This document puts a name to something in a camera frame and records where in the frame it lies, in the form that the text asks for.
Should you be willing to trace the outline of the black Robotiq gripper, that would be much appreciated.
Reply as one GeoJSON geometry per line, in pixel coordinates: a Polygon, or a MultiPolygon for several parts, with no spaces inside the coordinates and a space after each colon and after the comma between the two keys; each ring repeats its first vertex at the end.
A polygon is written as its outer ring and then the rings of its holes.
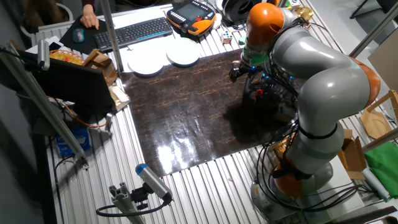
{"type": "Polygon", "coordinates": [[[258,72],[256,66],[247,65],[246,63],[240,60],[232,61],[231,64],[232,68],[229,71],[229,79],[232,82],[236,82],[237,79],[243,75],[248,75],[248,77],[252,77],[258,72]]]}

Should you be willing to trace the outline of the person's bare hand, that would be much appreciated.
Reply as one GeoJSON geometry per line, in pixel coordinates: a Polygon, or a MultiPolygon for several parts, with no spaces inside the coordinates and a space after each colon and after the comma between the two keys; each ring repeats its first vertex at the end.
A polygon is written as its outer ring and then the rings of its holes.
{"type": "Polygon", "coordinates": [[[95,28],[96,30],[99,29],[99,20],[94,13],[94,8],[91,4],[86,4],[83,6],[83,15],[80,19],[80,22],[83,24],[84,27],[87,29],[95,28]]]}

